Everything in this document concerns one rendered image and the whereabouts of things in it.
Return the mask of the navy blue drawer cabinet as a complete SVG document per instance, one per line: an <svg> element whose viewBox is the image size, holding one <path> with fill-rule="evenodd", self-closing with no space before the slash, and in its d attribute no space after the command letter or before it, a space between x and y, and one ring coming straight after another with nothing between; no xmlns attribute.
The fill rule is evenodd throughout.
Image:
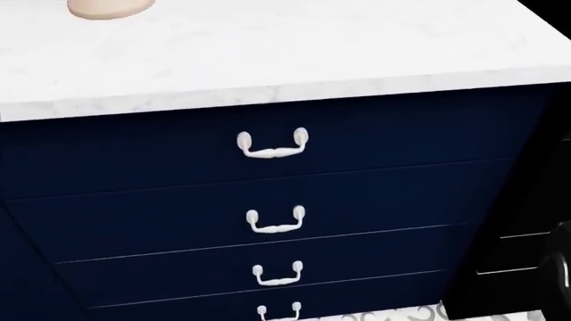
<svg viewBox="0 0 571 321"><path fill-rule="evenodd" d="M260 321L439 301L555 85L0 123L0 202L93 321ZM239 133L306 128L301 154ZM248 210L306 209L258 235ZM262 287L260 264L302 261Z"/></svg>

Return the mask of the black appliance cabinet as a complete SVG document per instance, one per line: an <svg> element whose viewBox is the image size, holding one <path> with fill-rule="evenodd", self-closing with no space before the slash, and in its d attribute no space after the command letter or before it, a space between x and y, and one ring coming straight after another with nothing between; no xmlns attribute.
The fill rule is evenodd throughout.
<svg viewBox="0 0 571 321"><path fill-rule="evenodd" d="M539 308L549 232L571 219L571 83L559 85L442 299L451 320Z"/></svg>

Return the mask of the beige round mug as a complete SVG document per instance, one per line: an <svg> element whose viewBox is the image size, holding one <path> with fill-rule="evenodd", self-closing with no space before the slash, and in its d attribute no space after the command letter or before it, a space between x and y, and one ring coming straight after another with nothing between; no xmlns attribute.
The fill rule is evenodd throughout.
<svg viewBox="0 0 571 321"><path fill-rule="evenodd" d="M76 17L100 21L137 15L154 3L155 0L67 0L67 7Z"/></svg>

